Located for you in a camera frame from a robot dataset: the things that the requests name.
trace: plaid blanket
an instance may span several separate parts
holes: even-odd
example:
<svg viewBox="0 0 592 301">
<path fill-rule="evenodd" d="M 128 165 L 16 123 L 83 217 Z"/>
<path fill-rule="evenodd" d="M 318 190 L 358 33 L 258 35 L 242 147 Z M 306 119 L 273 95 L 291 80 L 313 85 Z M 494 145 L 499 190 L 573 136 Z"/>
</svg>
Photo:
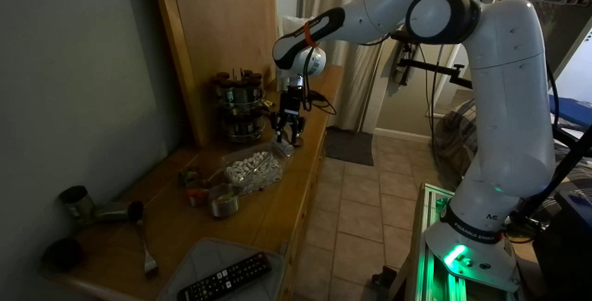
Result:
<svg viewBox="0 0 592 301">
<path fill-rule="evenodd" d="M 469 164 L 477 151 L 475 100 L 470 99 L 448 113 L 438 122 L 434 131 L 438 159 L 446 161 L 460 177 L 467 172 Z M 555 161 L 558 164 L 569 149 L 555 143 Z M 577 191 L 592 196 L 592 159 L 584 158 L 569 173 L 561 185 L 555 189 L 539 207 L 534 218 L 549 221 L 561 209 L 553 196 L 560 190 Z"/>
</svg>

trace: wooden countertop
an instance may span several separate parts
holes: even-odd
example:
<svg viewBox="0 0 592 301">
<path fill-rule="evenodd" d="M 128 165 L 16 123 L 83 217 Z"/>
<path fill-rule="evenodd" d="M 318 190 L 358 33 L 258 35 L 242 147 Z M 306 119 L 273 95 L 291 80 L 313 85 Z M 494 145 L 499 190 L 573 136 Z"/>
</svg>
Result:
<svg viewBox="0 0 592 301">
<path fill-rule="evenodd" d="M 341 67 L 327 67 L 321 76 L 311 79 L 311 89 L 333 102 L 342 72 Z M 279 102 L 275 88 L 268 90 L 267 99 Z M 141 200 L 145 204 L 146 238 L 148 250 L 158 262 L 157 277 L 144 277 L 142 243 L 135 227 L 124 222 L 82 229 L 76 239 L 86 254 L 83 263 L 68 274 L 44 275 L 104 300 L 154 300 L 191 246 L 201 238 L 220 238 L 279 252 L 292 237 L 313 181 L 328 120 L 328 114 L 318 109 L 302 114 L 307 117 L 302 133 L 304 146 L 290 157 L 281 181 L 264 191 L 243 196 L 239 212 L 231 217 L 214 219 L 207 208 L 191 208 L 184 191 L 177 186 L 177 174 L 191 165 L 199 166 L 208 175 L 220 166 L 220 156 L 248 145 L 215 141 L 199 152 L 182 148 L 120 198 L 123 202 Z M 272 131 L 267 125 L 264 136 L 256 143 L 271 140 Z"/>
</svg>

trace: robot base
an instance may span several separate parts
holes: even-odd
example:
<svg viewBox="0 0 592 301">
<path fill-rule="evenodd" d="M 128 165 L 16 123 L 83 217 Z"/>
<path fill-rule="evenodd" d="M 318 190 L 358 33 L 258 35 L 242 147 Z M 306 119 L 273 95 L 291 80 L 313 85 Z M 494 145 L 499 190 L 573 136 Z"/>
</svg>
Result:
<svg viewBox="0 0 592 301">
<path fill-rule="evenodd" d="M 507 238 L 482 244 L 438 221 L 425 231 L 425 242 L 454 276 L 508 292 L 516 292 L 520 286 L 516 255 Z"/>
</svg>

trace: white curtain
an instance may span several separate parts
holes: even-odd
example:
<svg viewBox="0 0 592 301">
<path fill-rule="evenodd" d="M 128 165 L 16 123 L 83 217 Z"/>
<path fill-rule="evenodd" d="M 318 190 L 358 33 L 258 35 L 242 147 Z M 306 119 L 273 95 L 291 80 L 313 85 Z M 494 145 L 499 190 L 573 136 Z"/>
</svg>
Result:
<svg viewBox="0 0 592 301">
<path fill-rule="evenodd" d="M 302 0 L 302 16 L 317 16 L 351 1 Z M 338 114 L 330 119 L 330 125 L 358 131 L 382 46 L 358 46 L 343 41 L 324 42 L 320 46 L 327 53 L 327 63 L 343 66 L 343 81 L 335 101 Z"/>
</svg>

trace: robotic arm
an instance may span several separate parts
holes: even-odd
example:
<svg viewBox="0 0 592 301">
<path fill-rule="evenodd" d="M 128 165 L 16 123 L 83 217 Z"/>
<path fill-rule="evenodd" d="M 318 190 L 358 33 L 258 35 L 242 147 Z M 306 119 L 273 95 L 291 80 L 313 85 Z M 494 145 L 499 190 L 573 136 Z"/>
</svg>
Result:
<svg viewBox="0 0 592 301">
<path fill-rule="evenodd" d="M 503 221 L 521 197 L 545 189 L 555 166 L 545 47 L 530 2 L 355 0 L 311 20 L 308 32 L 305 25 L 281 37 L 273 58 L 302 73 L 315 42 L 367 43 L 402 23 L 419 43 L 465 46 L 479 112 L 479 152 L 425 241 L 451 274 L 514 292 L 520 277 Z M 309 75 L 323 71 L 318 56 Z"/>
</svg>

